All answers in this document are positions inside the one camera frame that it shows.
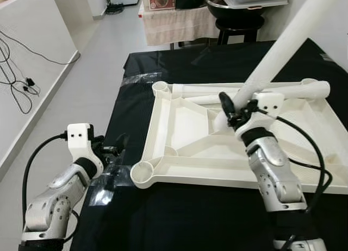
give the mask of table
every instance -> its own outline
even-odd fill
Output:
[[[257,190],[164,183],[140,190],[128,173],[140,160],[145,143],[154,101],[151,82],[241,82],[271,45],[240,43],[129,55],[105,144],[111,146],[122,133],[129,135],[129,143],[108,182],[103,177],[104,181],[89,188],[71,250],[273,250],[267,213]],[[330,81],[328,102],[348,128],[342,101],[348,92],[348,74],[310,40],[275,81],[303,78]],[[91,206],[101,190],[113,191],[112,200]],[[305,195],[310,201],[312,194]],[[347,196],[325,194],[313,212],[328,251],[348,250],[347,211]]]
[[[142,3],[138,16],[144,21],[149,46],[192,41],[202,37],[218,38],[216,18],[208,7],[148,11]]]

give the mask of electrical cable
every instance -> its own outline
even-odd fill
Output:
[[[0,65],[0,69],[1,69],[2,73],[5,76],[5,79],[7,80],[7,82],[0,81],[0,84],[10,85],[10,92],[11,92],[13,98],[14,98],[15,103],[17,104],[18,108],[20,109],[21,113],[28,114],[28,113],[30,113],[30,111],[33,108],[33,102],[31,100],[31,98],[26,93],[28,93],[30,95],[37,95],[37,96],[39,96],[39,93],[40,93],[41,89],[37,86],[38,90],[36,90],[35,88],[33,88],[30,85],[28,85],[26,82],[17,80],[16,73],[14,72],[14,70],[11,67],[11,65],[9,64],[9,61],[20,71],[23,80],[26,80],[26,78],[24,77],[23,72],[21,71],[21,69],[11,59],[11,50],[9,48],[9,45],[1,37],[0,37],[0,41],[5,45],[5,51],[0,46],[0,52],[1,52],[2,56],[4,57],[4,60],[0,61],[0,64],[1,63],[6,63],[8,69],[10,70],[10,72],[13,75],[13,78],[14,78],[13,81],[10,81],[9,76],[7,75],[6,71],[4,70],[2,65]],[[17,84],[17,83],[21,83],[21,84],[24,85],[23,86],[23,91],[18,89],[17,87],[15,87],[15,84]],[[18,99],[18,97],[16,96],[15,93],[21,94],[29,102],[29,107],[28,107],[27,110],[25,110],[23,108],[22,104],[20,103],[20,101],[19,101],[19,99]]]
[[[8,54],[7,58],[5,58],[3,61],[0,61],[0,62],[6,62],[7,60],[10,59],[10,47],[1,37],[0,37],[0,41],[6,46],[6,49],[8,51],[7,52],[7,54]]]
[[[1,52],[1,54],[3,55],[3,57],[6,59],[7,57],[6,57],[5,52],[4,52],[4,50],[2,49],[1,46],[0,46],[0,52]],[[14,80],[13,80],[13,81],[10,81],[10,79],[9,79],[9,77],[8,77],[8,75],[7,75],[7,73],[6,73],[6,71],[4,70],[4,68],[2,67],[2,65],[0,64],[0,69],[1,69],[2,73],[3,73],[4,76],[5,76],[5,79],[7,80],[7,83],[6,83],[6,82],[3,82],[3,81],[0,81],[0,83],[1,83],[1,84],[6,84],[6,85],[10,85],[11,94],[12,94],[12,96],[13,96],[13,98],[14,98],[16,104],[18,105],[20,111],[21,111],[23,114],[28,114],[28,113],[32,110],[32,108],[33,108],[33,102],[32,102],[31,98],[30,98],[27,94],[25,94],[24,92],[18,90],[18,89],[14,86],[14,84],[18,82],[18,81],[17,81],[17,78],[16,78],[16,74],[15,74],[15,72],[13,71],[13,69],[11,68],[11,66],[10,66],[10,64],[9,64],[9,62],[8,62],[8,59],[6,59],[5,62],[6,62],[6,64],[7,64],[7,66],[8,66],[8,68],[10,69],[10,72],[12,73],[12,75],[13,75],[13,77],[14,77]],[[28,110],[25,110],[25,109],[22,107],[22,105],[21,105],[21,103],[19,102],[17,96],[15,95],[14,90],[15,90],[16,92],[20,93],[21,95],[23,95],[23,96],[28,100],[28,102],[29,102],[29,109],[28,109]]]
[[[294,163],[294,164],[296,164],[296,165],[299,165],[299,166],[302,166],[302,167],[305,167],[305,168],[312,168],[312,169],[318,170],[318,171],[321,170],[321,168],[318,167],[318,166],[314,166],[314,165],[311,165],[311,164],[305,164],[305,163],[299,162],[299,161],[297,161],[297,160],[294,160],[294,159],[292,159],[292,158],[289,158],[289,160],[290,160],[292,163]],[[325,192],[325,190],[329,187],[329,185],[331,184],[331,182],[332,182],[332,180],[333,180],[333,176],[332,176],[332,174],[330,173],[330,171],[325,170],[325,174],[328,176],[328,179],[327,179],[327,181],[325,182],[325,184],[324,184],[323,187],[322,187],[322,193]]]
[[[267,111],[264,111],[264,110],[261,110],[261,109],[258,109],[258,112],[261,112],[262,114],[265,114],[265,115],[268,114]],[[314,150],[315,150],[315,152],[316,152],[316,154],[318,156],[320,167],[316,167],[315,169],[320,170],[320,176],[319,176],[318,186],[316,187],[316,190],[314,192],[313,199],[312,199],[311,203],[309,204],[309,206],[305,210],[306,213],[309,213],[309,212],[311,212],[313,207],[315,207],[315,205],[317,204],[317,202],[319,200],[319,197],[321,196],[321,194],[326,189],[325,187],[328,187],[329,184],[331,183],[332,175],[331,174],[330,174],[331,176],[329,175],[328,182],[326,184],[324,184],[325,173],[326,174],[329,173],[327,170],[325,170],[324,158],[323,158],[323,156],[321,154],[321,151],[320,151],[318,145],[315,143],[315,141],[304,130],[302,130],[299,126],[293,124],[292,122],[290,122],[290,121],[288,121],[288,120],[286,120],[286,119],[284,119],[284,118],[282,118],[280,116],[277,116],[276,120],[285,123],[286,125],[292,127],[296,131],[298,131],[302,136],[304,136],[307,139],[307,141],[312,145],[312,147],[314,148]],[[281,251],[286,251],[291,246],[291,244],[293,243],[293,241],[295,239],[296,239],[296,236],[295,235],[291,235],[289,237],[289,239],[285,242],[283,247],[281,248]]]
[[[81,54],[78,55],[78,57],[75,59],[75,60],[72,60],[71,62],[58,62],[58,61],[55,61],[55,60],[51,60],[49,59],[48,57],[44,56],[43,54],[41,53],[38,53],[34,50],[32,50],[31,48],[29,48],[25,43],[22,43],[21,41],[5,34],[2,30],[0,30],[0,34],[2,34],[3,36],[7,37],[8,39],[18,43],[19,45],[21,45],[22,47],[24,47],[26,50],[28,50],[29,52],[33,53],[33,54],[36,54],[37,56],[40,56],[42,58],[44,58],[46,61],[49,61],[49,62],[52,62],[54,64],[57,64],[57,65],[70,65],[70,64],[73,64],[74,62],[77,62],[78,59],[80,59],[81,57]]]
[[[282,117],[277,117],[278,121],[281,121],[285,124],[287,124],[288,126],[294,128],[295,130],[297,130],[301,135],[303,135],[307,141],[313,146],[318,159],[319,159],[319,164],[320,164],[320,176],[319,176],[319,182],[318,182],[318,186],[316,187],[316,190],[314,192],[314,196],[312,201],[310,202],[308,208],[306,209],[306,212],[309,213],[311,212],[311,210],[313,209],[313,207],[315,207],[315,205],[317,204],[320,195],[322,194],[322,187],[324,185],[324,180],[325,180],[325,162],[324,162],[324,158],[321,154],[321,151],[318,147],[318,145],[315,143],[315,141],[304,131],[302,130],[300,127],[298,127],[297,125],[293,124],[292,122],[289,122],[288,120],[285,120]]]
[[[28,185],[28,176],[29,176],[29,170],[32,166],[33,160],[35,159],[36,155],[39,153],[39,151],[44,148],[45,145],[49,144],[50,142],[56,140],[56,139],[67,139],[67,132],[64,132],[62,134],[53,136],[46,141],[44,141],[42,144],[40,144],[35,151],[30,156],[28,163],[26,165],[26,169],[24,171],[23,175],[23,183],[22,183],[22,219],[23,219],[23,228],[26,224],[26,211],[27,211],[27,185]]]
[[[78,226],[80,224],[80,216],[77,214],[77,212],[74,210],[71,210],[71,214],[73,214],[76,218],[76,221],[77,221],[76,227],[75,227],[74,231],[71,233],[71,235],[68,236],[66,239],[64,239],[64,243],[68,242],[70,239],[72,239],[75,236],[75,234],[77,233]]]
[[[107,15],[116,15],[116,14],[123,12],[124,9],[125,9],[125,6],[123,4],[111,4],[111,3],[109,3],[105,13]]]

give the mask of white pipe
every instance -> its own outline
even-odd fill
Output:
[[[184,85],[173,84],[172,93],[219,93],[219,92],[237,92],[240,88],[236,87],[218,87],[218,86],[206,86],[206,85]]]
[[[215,92],[212,93],[183,93],[182,98],[190,98],[190,97],[199,97],[199,96],[207,96],[207,95],[215,95]]]
[[[244,107],[254,92],[262,91],[296,51],[309,37],[310,32],[324,18],[325,13],[335,0],[306,0],[302,8],[274,43],[260,64],[251,73],[248,80],[234,97],[237,110]],[[226,118],[221,112],[214,122],[215,129],[227,126]]]
[[[326,81],[314,81],[309,84],[267,88],[264,92],[278,92],[285,96],[285,99],[306,98],[306,99],[324,99],[330,94],[330,84]],[[234,98],[237,92],[228,93],[228,96]],[[220,103],[219,95],[207,95],[186,98],[186,100],[202,105]]]

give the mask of table leg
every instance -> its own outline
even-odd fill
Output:
[[[257,30],[255,30],[255,31],[248,31],[244,35],[244,42],[245,43],[256,42],[256,40],[257,40]]]
[[[228,35],[228,33],[223,33],[223,36],[222,36],[222,45],[226,45],[227,44],[227,42],[228,42],[228,38],[229,38],[229,35]]]
[[[223,38],[223,31],[220,31],[220,34],[219,34],[219,39],[217,40],[217,45],[221,45],[222,43],[222,38]]]

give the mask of white wall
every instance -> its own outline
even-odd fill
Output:
[[[87,0],[55,0],[55,2],[70,34],[93,20]]]
[[[107,7],[106,0],[88,0],[89,6],[92,11],[93,16],[100,16],[105,11]]]
[[[53,60],[71,60],[76,48],[54,0],[15,0],[8,5],[7,2],[0,4],[2,31]],[[18,44],[4,39],[10,45],[11,57],[18,67],[41,87],[41,95],[31,96],[33,109],[29,115],[23,115],[14,102],[9,86],[0,84],[0,165],[65,68],[46,62]]]
[[[265,26],[259,32],[259,40],[277,39],[306,0],[289,0],[283,7],[271,8],[264,16]],[[348,0],[339,0],[322,18],[310,38],[315,41],[336,63],[348,71],[347,27]]]

